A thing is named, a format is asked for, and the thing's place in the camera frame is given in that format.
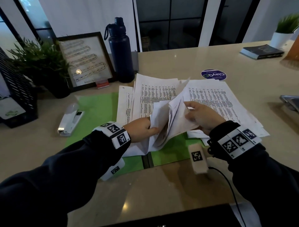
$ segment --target black jacket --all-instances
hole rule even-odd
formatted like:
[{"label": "black jacket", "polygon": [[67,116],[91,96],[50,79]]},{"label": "black jacket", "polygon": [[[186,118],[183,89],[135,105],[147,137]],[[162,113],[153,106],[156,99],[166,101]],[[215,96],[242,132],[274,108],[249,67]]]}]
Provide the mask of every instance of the black jacket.
[{"label": "black jacket", "polygon": [[[225,122],[210,136],[221,137],[235,128],[232,122]],[[0,217],[7,224],[3,226],[66,226],[67,213],[91,199],[97,180],[129,145],[115,150],[102,132],[94,131],[47,158],[42,166],[4,180],[0,184]],[[263,226],[297,225],[297,171],[270,158],[261,144],[229,162],[229,170],[237,190],[253,204]]]}]

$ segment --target oval sticker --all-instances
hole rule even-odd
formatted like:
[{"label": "oval sticker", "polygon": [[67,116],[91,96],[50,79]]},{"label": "oval sticker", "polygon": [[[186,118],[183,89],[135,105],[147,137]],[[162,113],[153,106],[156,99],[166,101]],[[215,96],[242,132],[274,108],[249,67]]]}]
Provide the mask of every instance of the oval sticker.
[{"label": "oval sticker", "polygon": [[206,69],[202,71],[202,76],[206,79],[225,80],[226,74],[216,69]]}]

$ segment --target green plant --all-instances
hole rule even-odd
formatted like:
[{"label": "green plant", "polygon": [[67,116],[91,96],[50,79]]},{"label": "green plant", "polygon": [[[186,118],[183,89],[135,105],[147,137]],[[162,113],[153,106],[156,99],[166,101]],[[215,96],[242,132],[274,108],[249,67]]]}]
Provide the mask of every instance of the green plant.
[{"label": "green plant", "polygon": [[291,34],[299,27],[299,13],[290,14],[279,20],[276,32]]},{"label": "green plant", "polygon": [[44,85],[49,77],[53,80],[69,77],[69,63],[55,45],[49,42],[23,40],[23,48],[15,44],[9,50],[14,59],[8,59],[16,71],[33,80],[36,85]]}]

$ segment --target qr code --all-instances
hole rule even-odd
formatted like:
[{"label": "qr code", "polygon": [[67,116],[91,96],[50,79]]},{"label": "qr code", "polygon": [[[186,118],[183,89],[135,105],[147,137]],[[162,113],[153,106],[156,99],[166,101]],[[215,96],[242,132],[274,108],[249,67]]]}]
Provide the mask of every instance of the qr code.
[{"label": "qr code", "polygon": [[234,150],[238,149],[238,147],[231,140],[226,141],[224,144],[222,144],[222,147],[226,150],[227,153],[231,153]]},{"label": "qr code", "polygon": [[191,152],[191,155],[194,162],[202,160],[202,155],[200,154],[200,151]]},{"label": "qr code", "polygon": [[116,166],[113,170],[111,170],[111,173],[115,174],[119,170],[120,170],[120,168],[118,166]]},{"label": "qr code", "polygon": [[245,136],[243,136],[242,133],[237,134],[236,136],[232,137],[232,139],[236,142],[238,146],[243,146],[245,143],[249,141],[246,139]]},{"label": "qr code", "polygon": [[122,146],[124,143],[127,142],[127,139],[123,133],[120,134],[119,136],[117,136],[117,140],[118,140],[120,146]]},{"label": "qr code", "polygon": [[253,138],[255,138],[256,137],[256,135],[252,132],[252,131],[250,131],[249,129],[245,129],[244,131],[243,131],[243,133],[246,135],[246,136],[248,136],[249,137],[249,139],[253,139]]},{"label": "qr code", "polygon": [[103,125],[100,125],[100,127],[107,127],[107,126],[109,126],[109,125],[111,125],[111,123],[105,123],[105,124],[103,124]]},{"label": "qr code", "polygon": [[120,128],[117,127],[116,125],[111,125],[111,126],[107,127],[107,129],[109,129],[109,131],[112,132],[112,133],[115,133],[118,130],[120,130]]}]

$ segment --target black cable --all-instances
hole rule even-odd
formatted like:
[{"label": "black cable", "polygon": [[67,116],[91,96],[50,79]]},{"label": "black cable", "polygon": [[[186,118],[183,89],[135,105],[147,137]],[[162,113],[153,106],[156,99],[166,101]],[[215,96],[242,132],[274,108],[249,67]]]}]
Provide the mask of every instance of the black cable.
[{"label": "black cable", "polygon": [[239,205],[238,205],[238,202],[237,202],[235,193],[234,193],[234,191],[233,191],[233,188],[232,188],[232,186],[231,186],[229,180],[227,179],[227,177],[226,177],[220,170],[218,170],[218,169],[216,169],[216,168],[214,168],[214,167],[209,167],[209,169],[210,169],[210,170],[216,170],[216,171],[218,171],[219,173],[221,173],[221,175],[222,175],[222,176],[226,179],[226,181],[228,182],[228,185],[229,185],[229,187],[231,188],[231,192],[233,193],[233,197],[234,197],[234,200],[235,200],[235,202],[236,202],[236,205],[237,205],[239,214],[240,214],[240,216],[241,216],[241,218],[242,218],[242,221],[243,221],[243,223],[244,223],[244,226],[246,227],[246,224],[245,224],[245,221],[244,221],[243,216],[242,216],[242,214],[241,214],[241,211],[240,211],[240,208],[239,208]]}]

